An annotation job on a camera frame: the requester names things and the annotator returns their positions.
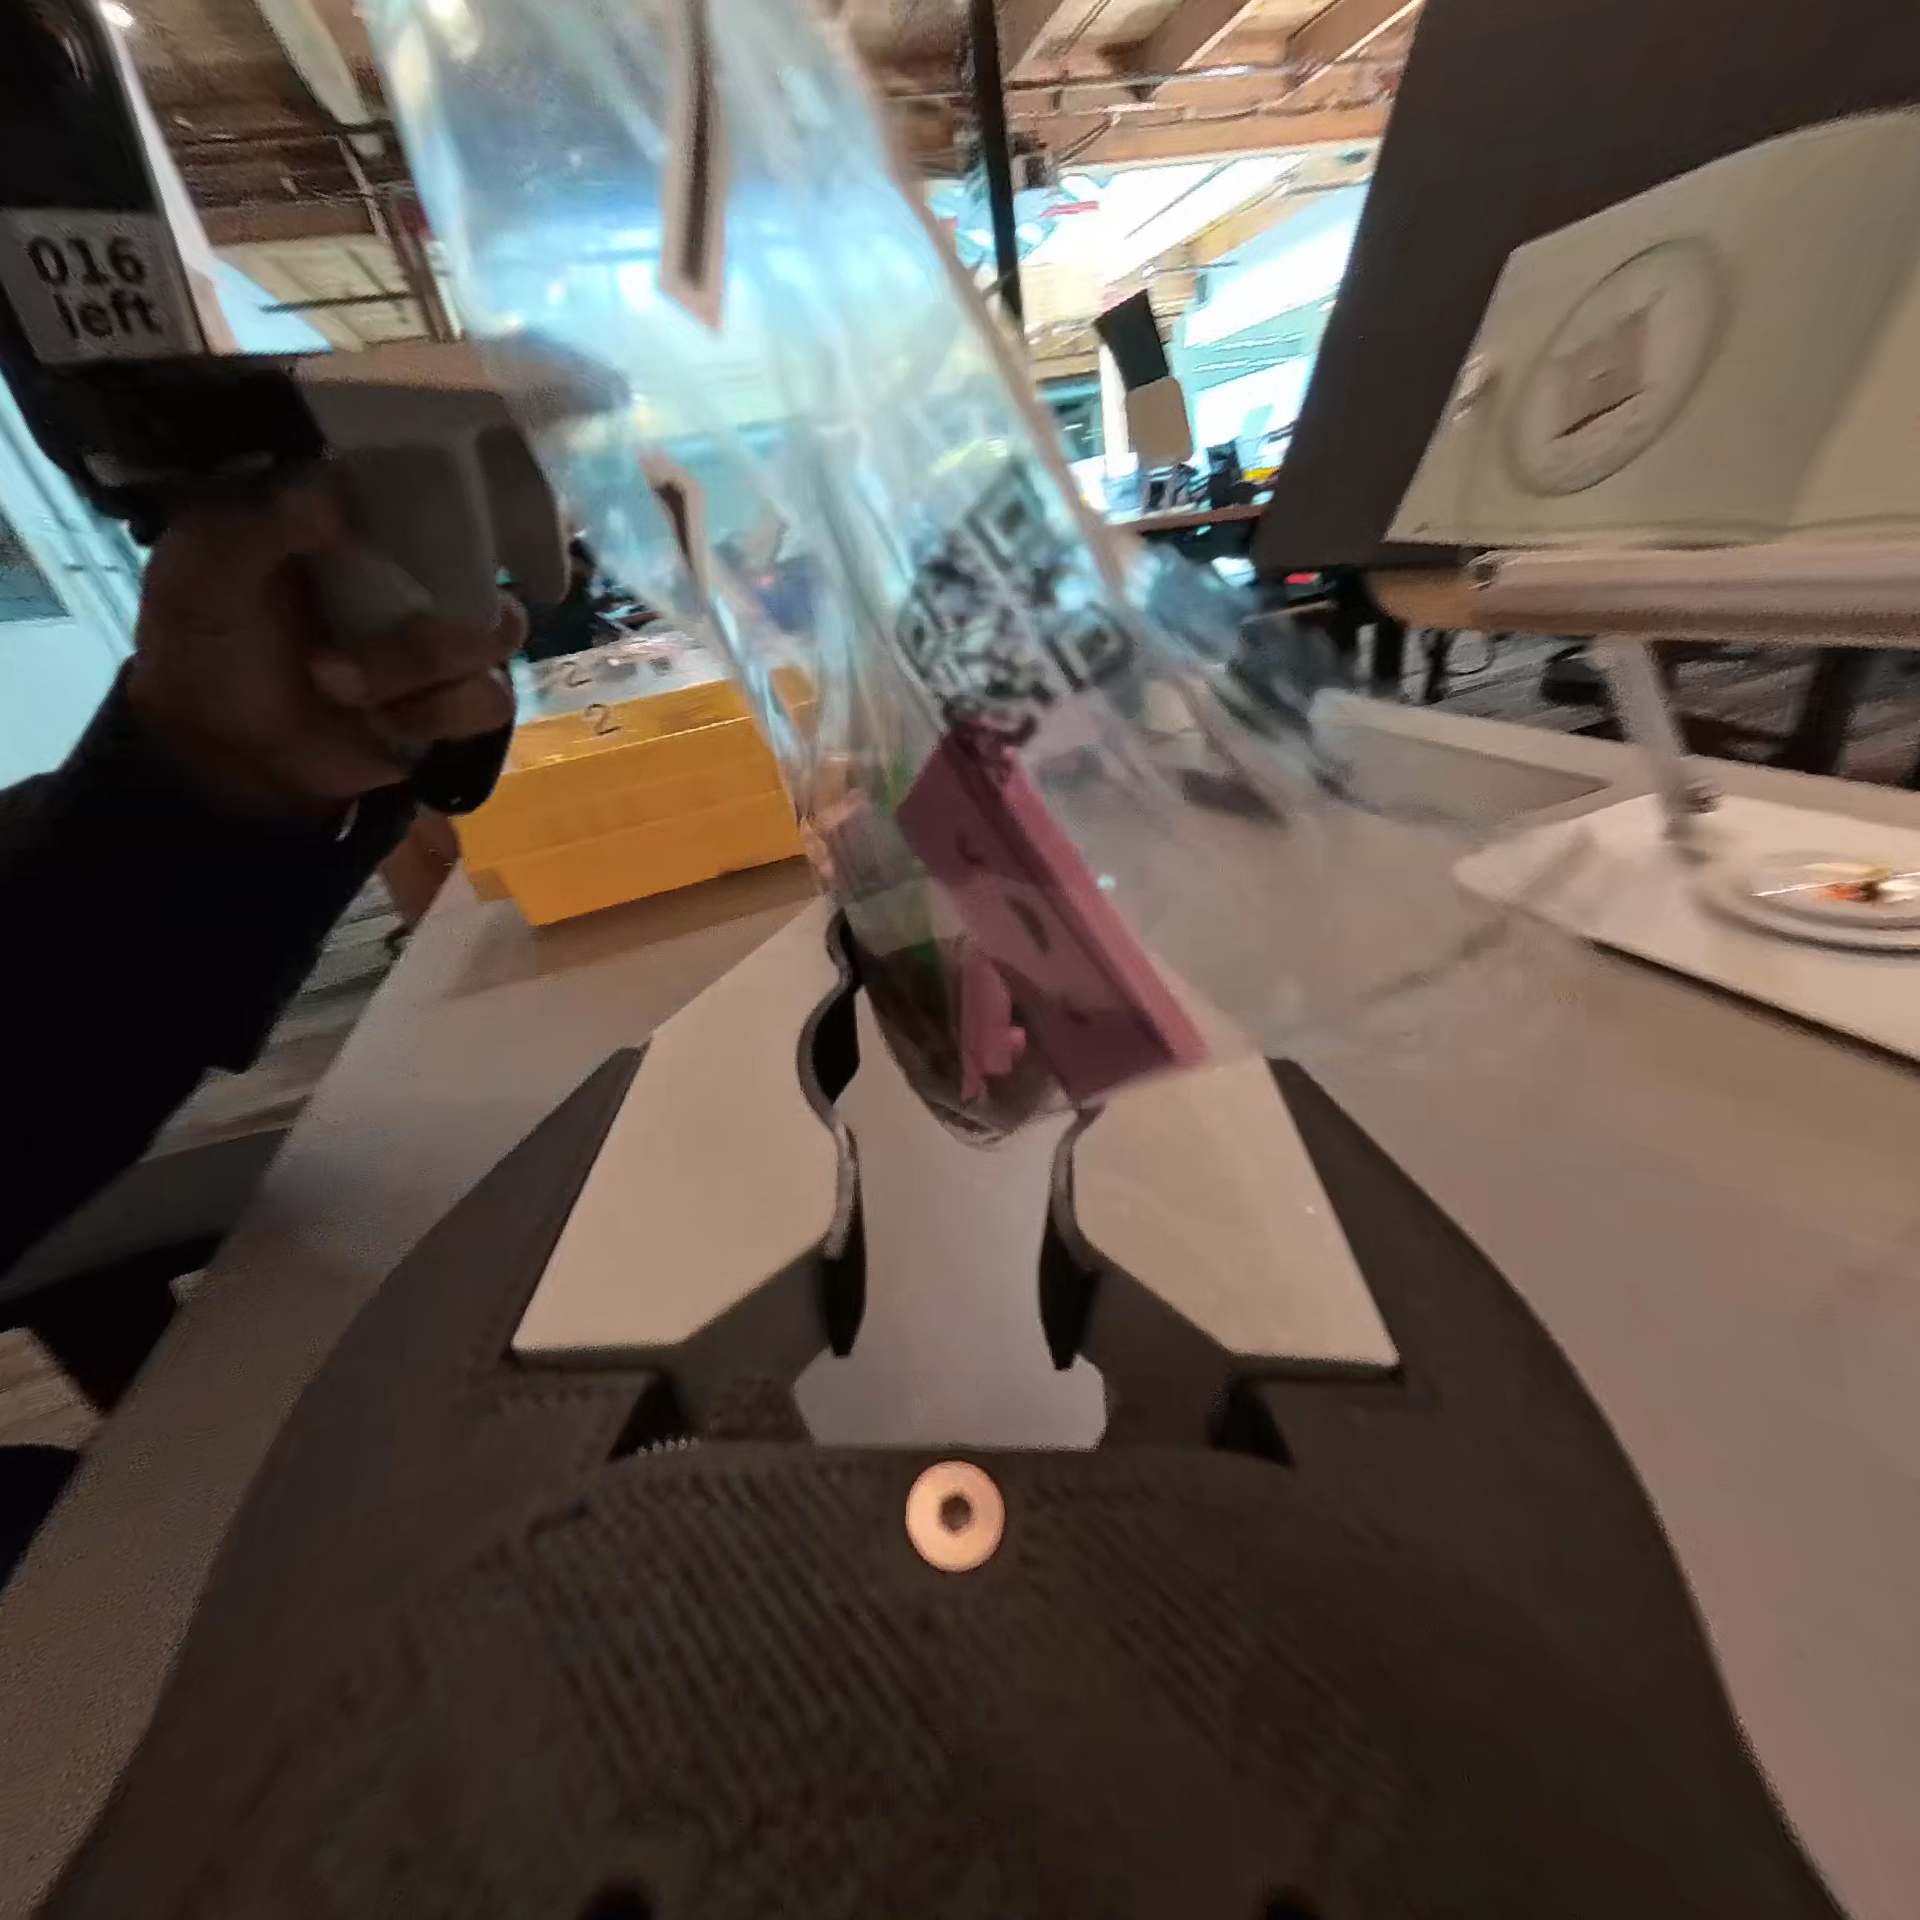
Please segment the large clear plastic bag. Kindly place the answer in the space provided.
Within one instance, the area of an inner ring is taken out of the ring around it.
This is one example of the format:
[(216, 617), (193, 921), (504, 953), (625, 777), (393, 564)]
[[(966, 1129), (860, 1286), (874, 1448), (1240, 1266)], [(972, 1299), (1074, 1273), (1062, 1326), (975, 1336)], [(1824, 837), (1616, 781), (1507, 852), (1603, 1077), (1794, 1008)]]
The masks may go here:
[(721, 657), (815, 821), (1012, 744), (1210, 1044), (1332, 986), (1316, 661), (1235, 700), (1243, 588), (1108, 527), (817, 4), (363, 4), (469, 342), (629, 399), (534, 437), (609, 573)]

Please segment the black white sign stand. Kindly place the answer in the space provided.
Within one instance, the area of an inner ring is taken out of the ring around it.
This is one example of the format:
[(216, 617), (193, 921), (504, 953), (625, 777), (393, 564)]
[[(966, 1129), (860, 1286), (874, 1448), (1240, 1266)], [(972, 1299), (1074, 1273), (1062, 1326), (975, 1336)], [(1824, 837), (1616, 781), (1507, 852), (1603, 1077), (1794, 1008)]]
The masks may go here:
[(1187, 396), (1172, 372), (1148, 295), (1133, 293), (1102, 309), (1094, 333), (1116, 372), (1126, 445), (1135, 464), (1164, 470), (1190, 463)]

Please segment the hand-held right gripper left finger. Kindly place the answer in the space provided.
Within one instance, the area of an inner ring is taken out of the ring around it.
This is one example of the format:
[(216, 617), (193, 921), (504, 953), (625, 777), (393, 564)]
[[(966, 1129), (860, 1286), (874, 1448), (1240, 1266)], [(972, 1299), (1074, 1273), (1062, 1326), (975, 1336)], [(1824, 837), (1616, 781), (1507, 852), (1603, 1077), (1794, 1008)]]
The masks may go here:
[(524, 1362), (810, 1362), (861, 1305), (856, 976), (836, 911), (807, 907), (700, 990), (637, 1065), (524, 1308)]

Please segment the brick instruction booklet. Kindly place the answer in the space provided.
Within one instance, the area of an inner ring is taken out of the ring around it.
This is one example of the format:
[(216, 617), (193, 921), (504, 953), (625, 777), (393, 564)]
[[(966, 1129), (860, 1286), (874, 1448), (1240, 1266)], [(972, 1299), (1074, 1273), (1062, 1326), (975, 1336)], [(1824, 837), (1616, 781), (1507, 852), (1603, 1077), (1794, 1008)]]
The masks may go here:
[(1917, 110), (1818, 123), (1506, 259), (1386, 541), (1907, 541)]

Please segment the person's left hand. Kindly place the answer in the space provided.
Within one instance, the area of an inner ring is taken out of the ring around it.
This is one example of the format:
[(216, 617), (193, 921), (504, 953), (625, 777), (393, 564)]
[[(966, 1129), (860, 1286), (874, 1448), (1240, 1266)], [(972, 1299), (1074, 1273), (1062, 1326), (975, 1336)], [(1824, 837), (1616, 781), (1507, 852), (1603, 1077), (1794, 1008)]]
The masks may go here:
[(525, 614), (411, 614), (334, 637), (316, 564), (352, 549), (324, 484), (183, 506), (153, 543), (127, 703), (229, 801), (321, 813), (411, 781), (429, 751), (504, 732)]

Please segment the black ceiling pole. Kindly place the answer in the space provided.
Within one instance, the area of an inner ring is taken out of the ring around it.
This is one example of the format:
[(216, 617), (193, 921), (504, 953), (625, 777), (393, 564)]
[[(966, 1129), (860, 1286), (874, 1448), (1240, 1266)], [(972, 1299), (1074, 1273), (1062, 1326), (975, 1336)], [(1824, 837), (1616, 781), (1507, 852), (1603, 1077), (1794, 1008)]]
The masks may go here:
[(967, 4), (967, 33), (972, 115), (992, 241), (992, 290), (1014, 339), (1025, 342), (1012, 140), (1006, 123), (995, 3)]

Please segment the yellow plastic bin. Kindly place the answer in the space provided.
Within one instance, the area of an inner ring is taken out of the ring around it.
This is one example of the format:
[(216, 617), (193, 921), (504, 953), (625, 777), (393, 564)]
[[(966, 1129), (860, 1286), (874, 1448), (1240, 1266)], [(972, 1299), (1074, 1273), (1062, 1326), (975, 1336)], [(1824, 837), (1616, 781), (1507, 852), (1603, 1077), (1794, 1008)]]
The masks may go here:
[(480, 900), (535, 929), (803, 857), (755, 711), (684, 637), (515, 668), (518, 723), (491, 797), (452, 822)]

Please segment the black partition panel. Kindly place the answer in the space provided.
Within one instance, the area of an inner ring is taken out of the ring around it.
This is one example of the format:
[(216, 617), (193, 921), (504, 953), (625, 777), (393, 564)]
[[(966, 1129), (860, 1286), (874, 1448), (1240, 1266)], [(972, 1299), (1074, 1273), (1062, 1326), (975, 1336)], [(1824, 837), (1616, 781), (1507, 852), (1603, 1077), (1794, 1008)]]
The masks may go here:
[(1507, 256), (1766, 139), (1913, 106), (1913, 3), (1423, 4), (1254, 541), (1383, 564)]

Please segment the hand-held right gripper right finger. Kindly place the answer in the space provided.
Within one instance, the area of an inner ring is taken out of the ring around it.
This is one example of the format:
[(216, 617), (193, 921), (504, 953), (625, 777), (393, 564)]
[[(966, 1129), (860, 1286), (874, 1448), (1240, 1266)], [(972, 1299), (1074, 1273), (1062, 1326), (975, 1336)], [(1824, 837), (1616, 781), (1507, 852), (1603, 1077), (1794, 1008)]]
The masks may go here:
[(1052, 1156), (1042, 1335), (1108, 1385), (1388, 1380), (1395, 1342), (1274, 1065), (1120, 1092)]

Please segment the white book stand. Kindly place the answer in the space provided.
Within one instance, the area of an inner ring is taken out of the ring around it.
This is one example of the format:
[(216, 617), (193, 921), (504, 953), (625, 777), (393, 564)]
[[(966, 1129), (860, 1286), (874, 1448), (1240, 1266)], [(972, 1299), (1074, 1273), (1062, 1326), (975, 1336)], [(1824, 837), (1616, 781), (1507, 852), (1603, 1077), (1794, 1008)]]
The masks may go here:
[(1822, 912), (1809, 889), (1824, 862), (1916, 871), (1916, 828), (1717, 795), (1683, 747), (1654, 657), (1657, 643), (1916, 643), (1913, 538), (1498, 550), (1454, 575), (1375, 575), (1367, 587), (1406, 624), (1436, 614), (1591, 643), (1639, 758), (1646, 795), (1462, 859), (1455, 877), (1471, 895), (1916, 1061), (1916, 923)]

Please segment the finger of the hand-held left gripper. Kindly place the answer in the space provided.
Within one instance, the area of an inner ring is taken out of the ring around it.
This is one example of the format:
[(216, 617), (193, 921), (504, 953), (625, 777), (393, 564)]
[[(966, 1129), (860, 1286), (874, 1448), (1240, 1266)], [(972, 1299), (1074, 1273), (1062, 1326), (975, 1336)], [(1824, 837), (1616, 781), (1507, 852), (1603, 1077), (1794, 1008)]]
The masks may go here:
[(334, 452), (360, 452), (455, 449), (508, 426), (532, 438), (616, 410), (629, 388), (543, 340), (409, 340), (303, 354), (300, 396)]

